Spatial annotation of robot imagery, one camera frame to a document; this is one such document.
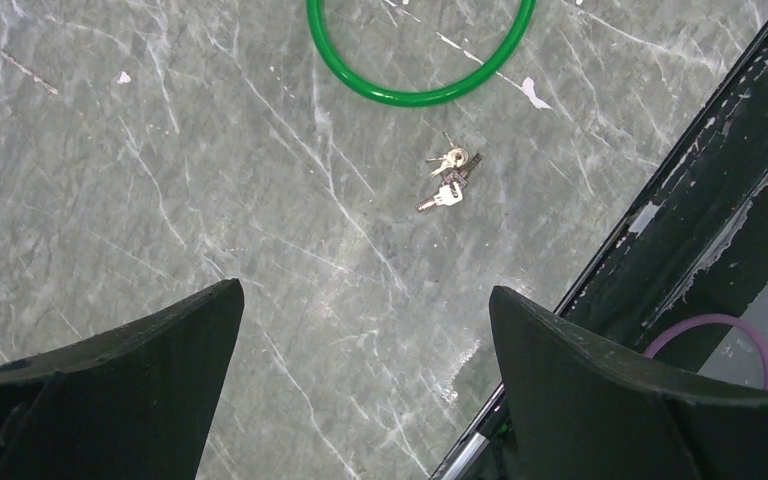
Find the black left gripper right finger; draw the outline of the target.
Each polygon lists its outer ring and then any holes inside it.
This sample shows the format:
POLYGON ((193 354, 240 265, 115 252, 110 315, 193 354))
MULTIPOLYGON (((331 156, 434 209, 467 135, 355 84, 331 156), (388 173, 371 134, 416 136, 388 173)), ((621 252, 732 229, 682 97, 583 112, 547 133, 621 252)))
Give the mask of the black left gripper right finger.
POLYGON ((493 344, 526 479, 768 479, 768 391, 644 357, 503 286, 493 344))

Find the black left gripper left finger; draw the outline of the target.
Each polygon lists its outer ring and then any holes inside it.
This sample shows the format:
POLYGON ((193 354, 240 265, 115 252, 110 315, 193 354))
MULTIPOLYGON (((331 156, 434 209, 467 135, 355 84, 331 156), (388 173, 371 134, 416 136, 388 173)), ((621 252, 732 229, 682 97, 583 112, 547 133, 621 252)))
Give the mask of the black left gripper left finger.
POLYGON ((237 279, 0 365, 0 479, 192 479, 244 311, 237 279))

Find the silver key bunch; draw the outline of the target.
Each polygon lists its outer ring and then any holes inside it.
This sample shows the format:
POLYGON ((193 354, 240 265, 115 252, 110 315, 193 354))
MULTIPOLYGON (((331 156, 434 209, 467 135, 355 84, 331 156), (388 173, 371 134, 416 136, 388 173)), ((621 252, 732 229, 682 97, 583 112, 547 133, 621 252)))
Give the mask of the silver key bunch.
POLYGON ((456 144, 447 132, 443 132, 443 136, 450 149, 442 156, 426 160, 427 163, 439 164, 429 174, 430 177, 440 177, 439 187, 431 197, 416 205, 418 213, 424 213, 434 207, 450 207, 461 202, 464 199, 464 190, 469 185, 469 177, 483 160, 480 152, 469 154, 465 148, 456 144))

